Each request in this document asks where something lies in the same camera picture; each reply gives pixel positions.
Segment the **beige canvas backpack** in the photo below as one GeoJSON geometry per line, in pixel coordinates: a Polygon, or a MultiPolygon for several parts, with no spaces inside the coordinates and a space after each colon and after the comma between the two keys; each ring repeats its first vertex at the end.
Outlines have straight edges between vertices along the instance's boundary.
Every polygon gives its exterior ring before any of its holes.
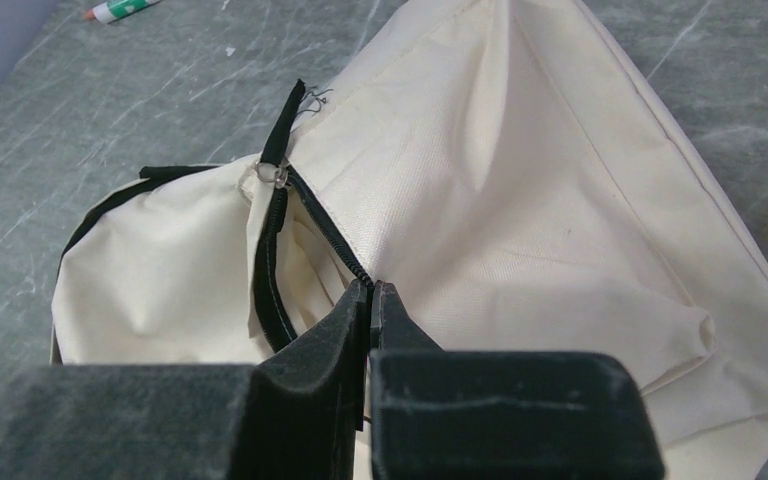
{"type": "Polygon", "coordinates": [[[152,169],[85,217],[56,364],[255,363],[353,279],[454,350],[584,350],[641,389],[671,479],[768,459],[768,263],[579,1],[411,1],[262,151],[152,169]]]}

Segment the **orange green white marker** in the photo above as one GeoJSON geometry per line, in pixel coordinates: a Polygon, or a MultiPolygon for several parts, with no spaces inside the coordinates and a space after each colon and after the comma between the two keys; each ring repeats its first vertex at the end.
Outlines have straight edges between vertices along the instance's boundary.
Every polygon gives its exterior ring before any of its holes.
{"type": "Polygon", "coordinates": [[[87,21],[110,24],[159,3],[160,0],[110,0],[84,13],[87,21]]]}

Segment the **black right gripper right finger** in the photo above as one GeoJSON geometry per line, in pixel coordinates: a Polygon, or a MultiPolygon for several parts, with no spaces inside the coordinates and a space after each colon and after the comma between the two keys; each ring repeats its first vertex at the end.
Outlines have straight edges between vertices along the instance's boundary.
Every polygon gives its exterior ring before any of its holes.
{"type": "Polygon", "coordinates": [[[376,479],[662,479],[638,387],[615,358],[446,351],[396,288],[371,297],[376,479]]]}

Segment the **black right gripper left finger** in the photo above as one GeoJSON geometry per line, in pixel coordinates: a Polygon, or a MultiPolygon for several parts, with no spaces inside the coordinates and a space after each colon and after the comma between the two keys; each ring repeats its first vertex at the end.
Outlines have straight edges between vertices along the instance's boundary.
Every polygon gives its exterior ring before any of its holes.
{"type": "Polygon", "coordinates": [[[0,479],[348,479],[368,296],[257,365],[29,369],[0,397],[0,479]]]}

